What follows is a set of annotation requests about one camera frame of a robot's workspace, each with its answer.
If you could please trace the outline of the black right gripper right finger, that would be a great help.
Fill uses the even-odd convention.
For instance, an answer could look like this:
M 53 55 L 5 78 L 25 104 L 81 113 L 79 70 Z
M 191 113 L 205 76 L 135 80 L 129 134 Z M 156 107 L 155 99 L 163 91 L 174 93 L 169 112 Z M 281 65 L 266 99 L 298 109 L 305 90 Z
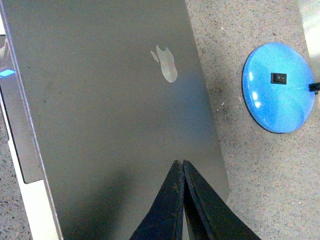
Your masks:
M 184 212 L 191 240 L 259 240 L 210 186 L 190 161 L 184 160 Z

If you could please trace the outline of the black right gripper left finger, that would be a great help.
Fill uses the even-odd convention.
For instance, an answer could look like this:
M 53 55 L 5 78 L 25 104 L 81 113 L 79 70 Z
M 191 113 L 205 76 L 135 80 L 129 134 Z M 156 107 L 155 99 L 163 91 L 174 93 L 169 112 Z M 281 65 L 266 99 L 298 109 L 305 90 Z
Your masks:
M 131 240 L 181 240 L 183 237 L 185 175 L 174 161 L 148 213 Z

